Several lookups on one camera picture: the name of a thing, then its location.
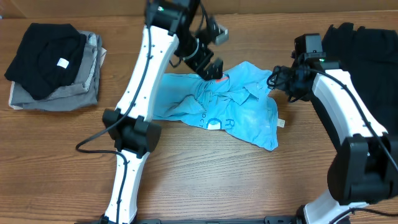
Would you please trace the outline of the light blue t-shirt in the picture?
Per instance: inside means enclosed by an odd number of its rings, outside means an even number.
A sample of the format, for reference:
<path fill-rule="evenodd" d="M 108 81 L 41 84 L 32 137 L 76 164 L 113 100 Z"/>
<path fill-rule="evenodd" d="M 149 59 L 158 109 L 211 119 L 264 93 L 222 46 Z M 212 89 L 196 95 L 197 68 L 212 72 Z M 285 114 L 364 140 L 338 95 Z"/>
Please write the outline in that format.
<path fill-rule="evenodd" d="M 273 151 L 279 145 L 279 115 L 275 100 L 269 96 L 267 80 L 271 74 L 247 61 L 225 71 L 219 80 L 205 81 L 193 73 L 166 73 L 153 118 L 224 130 Z"/>

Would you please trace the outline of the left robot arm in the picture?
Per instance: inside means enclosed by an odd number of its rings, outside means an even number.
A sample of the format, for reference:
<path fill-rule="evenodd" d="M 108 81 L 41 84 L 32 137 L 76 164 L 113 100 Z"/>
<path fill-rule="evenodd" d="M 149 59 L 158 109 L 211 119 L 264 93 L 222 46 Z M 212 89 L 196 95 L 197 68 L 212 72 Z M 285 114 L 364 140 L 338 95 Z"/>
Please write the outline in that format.
<path fill-rule="evenodd" d="M 212 61 L 208 44 L 220 45 L 228 31 L 202 13 L 196 32 L 190 26 L 200 1 L 149 1 L 139 56 L 126 91 L 114 110 L 105 110 L 103 123 L 114 140 L 116 176 L 110 203 L 101 223 L 133 223 L 137 193 L 147 157 L 159 142 L 161 127 L 152 122 L 160 81 L 172 56 L 177 56 L 203 80 L 223 75 L 223 61 Z"/>

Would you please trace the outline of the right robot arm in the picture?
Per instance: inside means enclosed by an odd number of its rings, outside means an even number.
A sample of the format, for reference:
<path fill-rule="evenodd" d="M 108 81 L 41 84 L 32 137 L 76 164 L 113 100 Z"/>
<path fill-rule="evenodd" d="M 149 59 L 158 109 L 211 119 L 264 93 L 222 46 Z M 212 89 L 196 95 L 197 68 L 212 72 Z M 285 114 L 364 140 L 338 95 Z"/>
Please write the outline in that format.
<path fill-rule="evenodd" d="M 294 40 L 291 67 L 276 66 L 267 84 L 288 101 L 312 103 L 336 156 L 328 188 L 294 216 L 266 217 L 267 223 L 349 223 L 357 211 L 397 196 L 397 137 L 369 112 L 338 60 L 327 57 L 319 34 Z"/>

